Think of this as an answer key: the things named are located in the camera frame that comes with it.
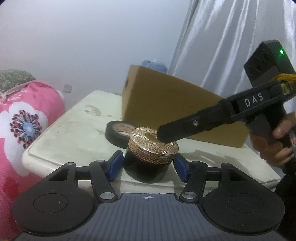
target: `wall outlet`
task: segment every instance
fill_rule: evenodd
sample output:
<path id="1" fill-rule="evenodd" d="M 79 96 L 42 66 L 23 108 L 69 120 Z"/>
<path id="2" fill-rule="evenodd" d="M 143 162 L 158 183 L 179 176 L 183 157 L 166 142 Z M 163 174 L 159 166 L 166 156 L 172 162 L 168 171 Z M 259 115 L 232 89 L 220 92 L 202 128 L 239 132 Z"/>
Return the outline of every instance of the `wall outlet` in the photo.
<path id="1" fill-rule="evenodd" d="M 70 85 L 70 84 L 65 84 L 65 85 L 64 85 L 64 90 L 63 90 L 63 92 L 65 92 L 65 93 L 71 93 L 71 92 L 72 92 L 72 85 Z"/>

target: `ribbed panel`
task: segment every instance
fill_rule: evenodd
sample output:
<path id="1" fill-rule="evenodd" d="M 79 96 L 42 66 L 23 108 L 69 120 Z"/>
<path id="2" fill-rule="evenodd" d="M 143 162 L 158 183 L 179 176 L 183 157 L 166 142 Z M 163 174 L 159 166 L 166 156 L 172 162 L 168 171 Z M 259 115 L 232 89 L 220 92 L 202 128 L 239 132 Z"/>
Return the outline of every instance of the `ribbed panel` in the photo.
<path id="1" fill-rule="evenodd" d="M 196 205 L 181 203 L 173 194 L 123 194 L 117 202 L 100 205 L 88 223 L 71 233 L 55 237 L 34 237 L 23 233 L 16 239 L 16 241 L 154 240 L 283 241 L 284 239 L 275 232 L 258 236 L 226 233 L 210 224 Z"/>

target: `person's hand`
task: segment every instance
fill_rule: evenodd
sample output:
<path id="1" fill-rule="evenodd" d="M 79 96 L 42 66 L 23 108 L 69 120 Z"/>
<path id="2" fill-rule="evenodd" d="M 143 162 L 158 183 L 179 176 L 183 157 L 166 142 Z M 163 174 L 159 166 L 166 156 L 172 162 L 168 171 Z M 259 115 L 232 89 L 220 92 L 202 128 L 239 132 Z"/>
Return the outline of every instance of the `person's hand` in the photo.
<path id="1" fill-rule="evenodd" d="M 276 139 L 280 139 L 288 134 L 291 128 L 295 126 L 296 112 L 294 111 L 280 121 L 277 128 L 273 131 L 273 136 Z M 268 145 L 267 140 L 264 137 L 257 136 L 253 133 L 250 133 L 250 138 L 253 148 L 260 152 L 260 157 L 274 167 L 281 167 L 294 157 L 292 148 L 283 148 L 281 142 Z M 295 137 L 292 138 L 291 141 L 293 144 L 296 144 Z"/>

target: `white flower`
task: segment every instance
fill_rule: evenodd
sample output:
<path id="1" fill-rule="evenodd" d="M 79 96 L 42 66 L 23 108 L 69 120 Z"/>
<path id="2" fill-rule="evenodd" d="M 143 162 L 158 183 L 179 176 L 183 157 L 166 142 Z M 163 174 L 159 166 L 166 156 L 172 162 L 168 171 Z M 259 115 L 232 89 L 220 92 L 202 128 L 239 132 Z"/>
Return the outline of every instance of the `white flower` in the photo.
<path id="1" fill-rule="evenodd" d="M 14 170 L 22 177 L 29 171 L 22 165 L 25 149 L 47 128 L 43 112 L 26 102 L 14 102 L 9 111 L 0 113 L 0 138 L 4 138 L 4 153 Z"/>

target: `curtain fold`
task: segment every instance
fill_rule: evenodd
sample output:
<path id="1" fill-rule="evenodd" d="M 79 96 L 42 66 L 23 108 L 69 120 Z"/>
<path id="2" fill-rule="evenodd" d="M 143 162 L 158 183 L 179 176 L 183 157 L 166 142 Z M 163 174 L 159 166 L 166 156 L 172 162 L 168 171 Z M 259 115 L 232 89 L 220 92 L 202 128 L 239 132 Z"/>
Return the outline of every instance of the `curtain fold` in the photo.
<path id="1" fill-rule="evenodd" d="M 223 97 L 249 89 L 243 65 L 262 41 L 279 40 L 296 68 L 295 19 L 292 0 L 191 0 L 168 73 Z"/>

